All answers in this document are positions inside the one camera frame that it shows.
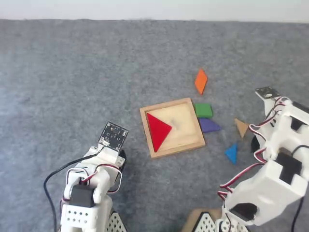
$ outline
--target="triangle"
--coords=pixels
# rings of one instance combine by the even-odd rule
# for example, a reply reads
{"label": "triangle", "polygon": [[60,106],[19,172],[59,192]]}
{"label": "triangle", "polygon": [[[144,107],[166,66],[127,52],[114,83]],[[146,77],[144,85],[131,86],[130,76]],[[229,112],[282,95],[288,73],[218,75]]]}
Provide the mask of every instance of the triangle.
{"label": "triangle", "polygon": [[217,123],[211,121],[208,118],[199,117],[198,121],[203,133],[221,130],[221,127]]}
{"label": "triangle", "polygon": [[235,165],[237,158],[237,144],[233,144],[228,150],[225,151],[228,159]]}
{"label": "triangle", "polygon": [[154,146],[154,152],[157,152],[165,138],[169,134],[172,127],[165,122],[157,119],[151,114],[147,113],[147,119],[149,124],[149,132],[151,136],[151,140]]}
{"label": "triangle", "polygon": [[199,69],[194,84],[195,84],[195,87],[197,88],[197,91],[200,93],[200,95],[203,94],[205,85],[207,84],[207,79],[208,78],[206,74],[204,73],[204,70]]}
{"label": "triangle", "polygon": [[236,123],[237,129],[239,131],[239,134],[240,134],[241,138],[243,138],[245,136],[245,133],[248,130],[249,124],[248,123],[244,123],[244,122],[240,121],[237,118],[235,118],[235,123]]}

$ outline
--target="black cable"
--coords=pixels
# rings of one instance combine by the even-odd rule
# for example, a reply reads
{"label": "black cable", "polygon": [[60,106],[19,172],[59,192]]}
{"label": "black cable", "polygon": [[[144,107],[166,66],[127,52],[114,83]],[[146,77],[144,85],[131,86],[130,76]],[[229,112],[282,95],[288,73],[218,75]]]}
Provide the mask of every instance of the black cable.
{"label": "black cable", "polygon": [[308,145],[299,145],[299,146],[297,146],[297,147],[294,149],[294,151],[292,151],[291,156],[293,157],[293,155],[295,154],[295,152],[296,152],[298,149],[302,148],[302,147],[308,148],[308,149],[309,149],[309,146],[308,146]]}
{"label": "black cable", "polygon": [[[299,146],[297,146],[297,147],[292,151],[291,156],[293,157],[294,154],[295,154],[295,152],[296,152],[298,149],[302,148],[302,147],[308,148],[308,149],[309,149],[309,146],[308,146],[308,145],[299,145]],[[291,232],[294,232],[294,228],[295,228],[295,224],[296,224],[298,215],[299,215],[299,213],[300,213],[301,208],[303,207],[304,198],[305,198],[305,197],[302,197],[302,198],[300,199],[300,202],[299,202],[297,211],[296,211],[296,213],[295,213],[295,216],[294,216],[294,219],[293,219],[293,222],[292,222]]]}
{"label": "black cable", "polygon": [[79,158],[79,159],[76,159],[76,160],[73,160],[65,165],[63,165],[61,168],[58,168],[57,170],[53,171],[52,173],[50,173],[47,178],[44,180],[44,184],[43,184],[43,187],[44,187],[44,191],[45,191],[45,194],[46,194],[46,197],[50,203],[50,206],[52,208],[52,213],[53,213],[53,222],[54,222],[54,232],[57,232],[57,216],[56,216],[56,210],[55,210],[55,206],[54,206],[54,203],[53,203],[53,200],[48,192],[48,189],[46,187],[46,184],[47,184],[47,181],[55,174],[59,173],[60,171],[62,171],[63,169],[69,167],[70,165],[72,164],[75,164],[75,163],[78,163],[78,162],[81,162],[83,160],[87,160],[87,159],[90,159],[96,155],[98,155],[98,153],[100,153],[100,151],[98,151],[96,154],[94,155],[90,155],[90,156],[86,156],[86,157],[82,157],[82,158]]}
{"label": "black cable", "polygon": [[304,198],[305,198],[305,197],[302,197],[302,198],[300,199],[300,201],[299,201],[299,205],[298,205],[297,211],[296,211],[295,216],[294,216],[294,219],[293,219],[293,223],[292,223],[292,227],[291,227],[291,232],[294,232],[294,228],[295,228],[295,224],[296,224],[296,221],[297,221],[299,212],[300,212],[301,208],[303,207]]}

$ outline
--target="square block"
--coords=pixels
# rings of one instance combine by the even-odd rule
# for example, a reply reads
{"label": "square block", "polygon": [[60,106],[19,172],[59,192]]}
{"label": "square block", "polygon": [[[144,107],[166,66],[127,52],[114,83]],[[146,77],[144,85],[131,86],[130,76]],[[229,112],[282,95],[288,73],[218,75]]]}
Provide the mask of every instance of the square block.
{"label": "square block", "polygon": [[206,117],[211,118],[212,117],[212,109],[211,105],[208,103],[196,103],[194,104],[195,107],[195,113],[197,117]]}

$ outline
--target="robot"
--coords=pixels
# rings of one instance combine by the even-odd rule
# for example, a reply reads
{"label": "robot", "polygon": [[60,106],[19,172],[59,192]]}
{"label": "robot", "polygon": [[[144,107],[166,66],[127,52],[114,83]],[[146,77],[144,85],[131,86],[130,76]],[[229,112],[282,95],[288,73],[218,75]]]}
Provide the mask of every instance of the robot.
{"label": "robot", "polygon": [[[226,190],[218,191],[223,199],[221,210],[192,212],[183,232],[247,232],[247,226],[270,221],[305,196],[309,181],[309,109],[280,96],[271,87],[256,89],[256,94],[264,101],[266,116],[259,125],[249,125],[255,134],[251,145],[258,162],[220,185]],[[260,169],[252,178],[231,187],[254,167]]]}
{"label": "robot", "polygon": [[[266,116],[259,125],[249,125],[255,134],[251,145],[258,162],[220,185],[220,210],[193,211],[182,232],[247,232],[247,226],[263,225],[305,196],[309,181],[309,109],[271,87],[256,89],[256,94],[264,101]],[[128,130],[108,122],[98,146],[91,147],[68,170],[61,203],[61,232],[126,232],[108,194],[117,192],[121,185],[126,162],[121,147],[127,134]],[[73,163],[76,160],[51,173],[44,182],[53,210],[46,182]],[[260,169],[252,178],[231,187],[256,167]]]}
{"label": "robot", "polygon": [[[61,207],[60,232],[126,232],[117,212],[112,210],[109,194],[121,185],[126,154],[121,147],[128,130],[108,122],[98,146],[90,147],[75,167],[68,169]],[[55,207],[46,189],[47,180],[59,170],[77,163],[72,161],[51,173],[44,182],[52,206],[54,231],[57,231]]]}

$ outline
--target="wooden puzzle board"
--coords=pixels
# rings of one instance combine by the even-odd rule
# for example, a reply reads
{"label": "wooden puzzle board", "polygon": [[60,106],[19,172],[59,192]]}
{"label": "wooden puzzle board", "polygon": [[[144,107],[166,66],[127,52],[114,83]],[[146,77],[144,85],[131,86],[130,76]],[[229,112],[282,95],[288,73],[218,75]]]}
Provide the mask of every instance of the wooden puzzle board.
{"label": "wooden puzzle board", "polygon": [[[172,129],[157,152],[154,151],[146,114],[160,119]],[[170,155],[205,145],[202,131],[190,98],[146,106],[140,114],[152,158]]]}

